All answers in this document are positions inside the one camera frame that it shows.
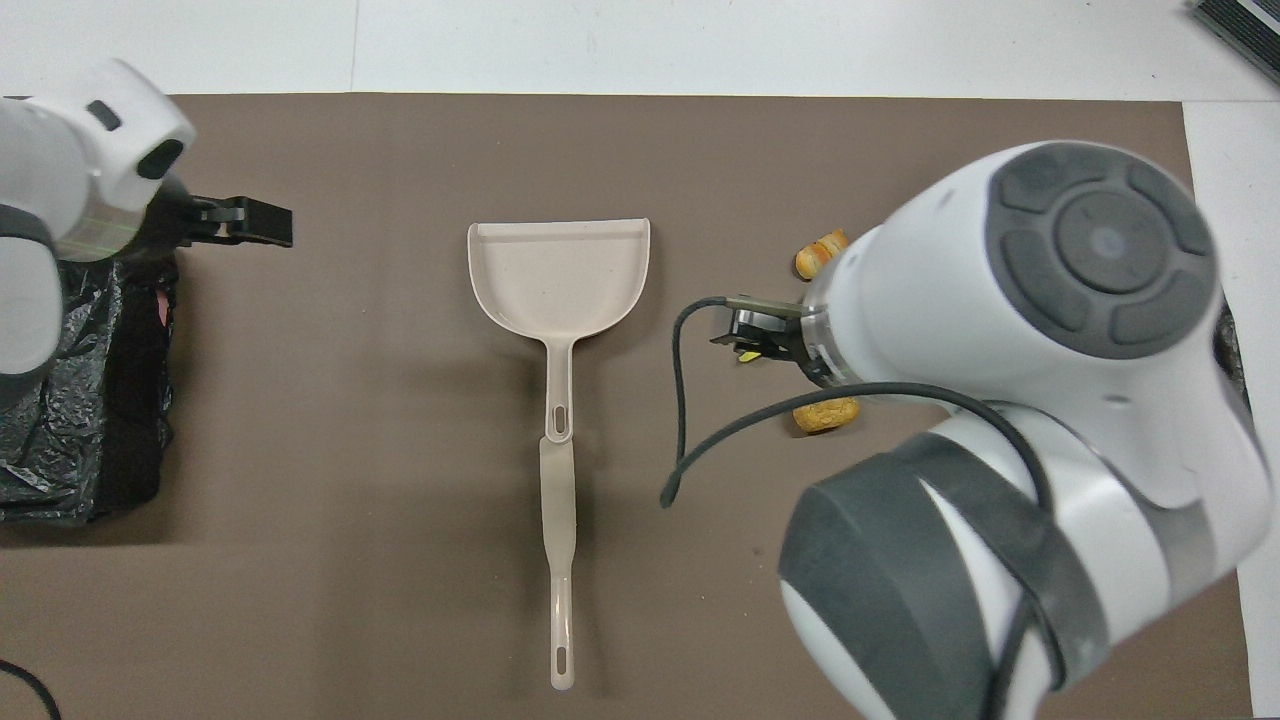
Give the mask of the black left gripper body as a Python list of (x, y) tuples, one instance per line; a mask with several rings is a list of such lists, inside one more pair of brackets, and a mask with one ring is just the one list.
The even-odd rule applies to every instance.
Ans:
[(236, 231), (244, 220), (244, 197), (157, 196), (150, 202), (150, 245), (238, 245), (243, 240)]

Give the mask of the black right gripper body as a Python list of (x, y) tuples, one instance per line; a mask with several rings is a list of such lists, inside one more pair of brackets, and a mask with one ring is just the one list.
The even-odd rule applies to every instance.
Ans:
[(808, 380), (815, 380), (817, 366), (803, 336), (804, 313), (739, 313), (739, 337), (753, 346), (778, 345), (791, 350), (792, 363)]

